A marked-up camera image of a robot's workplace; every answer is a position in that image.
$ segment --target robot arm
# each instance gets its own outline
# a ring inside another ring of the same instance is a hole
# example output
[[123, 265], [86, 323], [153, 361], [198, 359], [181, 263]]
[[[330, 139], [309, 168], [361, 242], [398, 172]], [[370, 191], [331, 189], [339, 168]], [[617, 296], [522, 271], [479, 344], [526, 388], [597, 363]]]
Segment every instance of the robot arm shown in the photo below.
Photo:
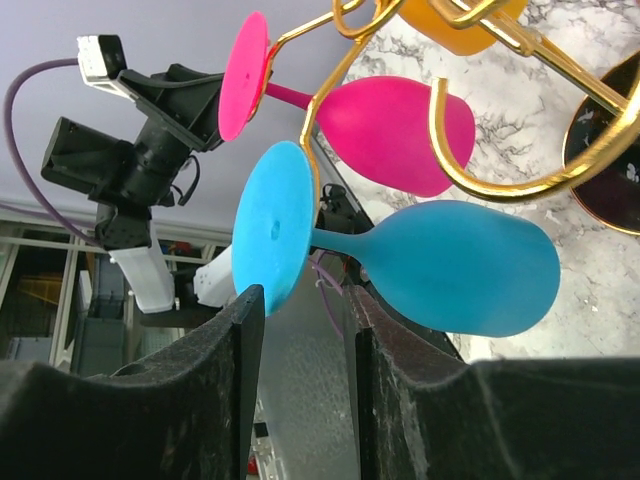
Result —
[[[181, 65], [145, 77], [127, 68], [120, 39], [78, 39], [85, 84], [133, 101], [147, 117], [134, 143], [60, 118], [45, 154], [45, 180], [87, 194], [98, 203], [95, 235], [124, 273], [140, 310], [188, 316], [194, 305], [220, 309], [233, 292], [231, 249], [184, 278], [169, 272], [153, 227], [151, 207], [175, 205], [172, 183], [192, 152], [214, 150], [222, 74]], [[177, 202], [184, 205], [197, 185]], [[203, 311], [211, 316], [212, 311]]]

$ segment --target silicone wine glass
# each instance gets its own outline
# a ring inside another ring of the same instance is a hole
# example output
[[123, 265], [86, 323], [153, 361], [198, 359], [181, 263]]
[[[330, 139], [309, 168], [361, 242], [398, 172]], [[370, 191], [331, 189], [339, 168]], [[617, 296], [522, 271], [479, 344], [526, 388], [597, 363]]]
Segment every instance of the silicone wine glass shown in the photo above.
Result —
[[[261, 94], [266, 66], [266, 22], [253, 14], [240, 31], [222, 82], [220, 134], [236, 138]], [[427, 131], [430, 87], [402, 77], [370, 77], [333, 90], [316, 117], [347, 165], [360, 175], [421, 197], [439, 195], [451, 182], [438, 167]], [[311, 95], [275, 84], [266, 94], [307, 109]], [[464, 100], [449, 95], [445, 128], [464, 168], [473, 151], [475, 122]]]
[[[306, 109], [311, 95], [268, 84], [266, 94]], [[427, 131], [431, 89], [402, 77], [367, 77], [333, 90], [317, 121], [344, 162], [363, 177], [421, 197], [451, 186], [435, 160]], [[445, 130], [465, 168], [475, 144], [473, 113], [461, 98], [447, 98]]]
[[410, 320], [492, 337], [527, 330], [560, 283], [553, 243], [536, 225], [471, 203], [433, 201], [396, 212], [373, 230], [313, 229], [313, 180], [304, 152], [274, 145], [245, 186], [233, 231], [236, 291], [264, 286], [267, 314], [293, 292], [310, 245], [357, 258], [378, 292]]
[[[464, 30], [449, 26], [430, 3], [430, 0], [405, 0], [398, 11], [398, 15], [420, 33], [456, 55], [474, 55], [495, 43], [496, 38], [479, 26], [469, 27]], [[517, 19], [526, 6], [527, 0], [509, 0], [502, 7], [501, 12]]]

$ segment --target black mount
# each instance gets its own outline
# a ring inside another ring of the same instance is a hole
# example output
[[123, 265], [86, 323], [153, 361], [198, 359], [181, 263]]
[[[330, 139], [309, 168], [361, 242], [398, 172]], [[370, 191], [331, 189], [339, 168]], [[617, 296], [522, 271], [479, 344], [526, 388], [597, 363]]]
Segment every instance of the black mount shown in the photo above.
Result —
[[130, 143], [61, 117], [41, 174], [100, 204], [96, 238], [106, 250], [149, 246], [150, 207], [174, 206], [171, 185], [192, 152], [222, 144], [218, 106], [223, 74], [173, 64], [145, 77], [127, 69], [117, 36], [101, 35], [100, 46], [108, 78], [131, 95], [148, 120]]

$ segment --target ceiling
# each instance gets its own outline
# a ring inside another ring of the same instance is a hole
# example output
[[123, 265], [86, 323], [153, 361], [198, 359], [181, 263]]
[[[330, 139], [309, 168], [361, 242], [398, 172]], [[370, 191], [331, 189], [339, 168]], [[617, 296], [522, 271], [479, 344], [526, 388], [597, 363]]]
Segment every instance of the ceiling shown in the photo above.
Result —
[[[23, 0], [0, 19], [0, 89], [23, 69], [45, 60], [76, 56], [76, 37], [120, 35], [129, 68], [150, 75], [171, 63], [203, 71], [225, 68], [236, 32], [246, 16], [261, 10], [270, 25], [271, 40], [326, 13], [329, 0]], [[369, 19], [363, 8], [350, 16], [352, 25]], [[332, 25], [293, 41], [278, 56], [272, 80], [313, 91], [346, 52], [349, 42]], [[14, 124], [20, 151], [29, 171], [50, 201], [61, 209], [95, 212], [84, 196], [44, 182], [39, 176], [45, 148], [55, 122], [66, 116], [117, 138], [133, 141], [144, 116], [133, 103], [84, 86], [76, 68], [46, 72], [19, 93]], [[295, 140], [303, 113], [267, 98], [259, 114], [235, 142], [199, 156], [200, 187], [184, 207], [157, 208], [165, 222], [229, 231], [242, 188], [256, 161], [273, 143]], [[0, 145], [0, 201], [35, 202], [21, 183], [6, 148]], [[193, 178], [187, 170], [177, 184]]]

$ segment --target orange cup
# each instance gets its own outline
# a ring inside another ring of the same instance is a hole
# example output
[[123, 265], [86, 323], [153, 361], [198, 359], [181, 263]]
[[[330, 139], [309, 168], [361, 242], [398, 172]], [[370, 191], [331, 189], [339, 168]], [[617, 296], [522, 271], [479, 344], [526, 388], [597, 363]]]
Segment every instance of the orange cup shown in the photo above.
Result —
[[[527, 0], [511, 0], [501, 11], [517, 19], [526, 6]], [[474, 55], [496, 41], [482, 27], [473, 26], [464, 30], [451, 28], [427, 0], [405, 0], [398, 13], [413, 28], [455, 55]]]

